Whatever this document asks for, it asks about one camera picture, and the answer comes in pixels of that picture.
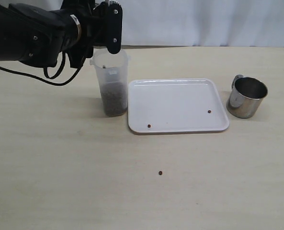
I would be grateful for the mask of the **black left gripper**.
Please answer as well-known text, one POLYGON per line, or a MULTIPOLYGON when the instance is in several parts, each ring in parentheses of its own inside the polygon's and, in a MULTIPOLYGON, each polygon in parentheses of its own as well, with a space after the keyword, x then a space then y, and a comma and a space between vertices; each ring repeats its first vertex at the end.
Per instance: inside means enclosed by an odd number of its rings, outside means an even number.
POLYGON ((60 52, 68 54, 71 68, 78 69, 93 56, 94 45, 104 44, 101 27, 106 15, 106 47, 121 50, 123 9, 109 0, 65 0, 59 10, 47 11, 24 4, 0 4, 0 61, 55 67, 60 52))

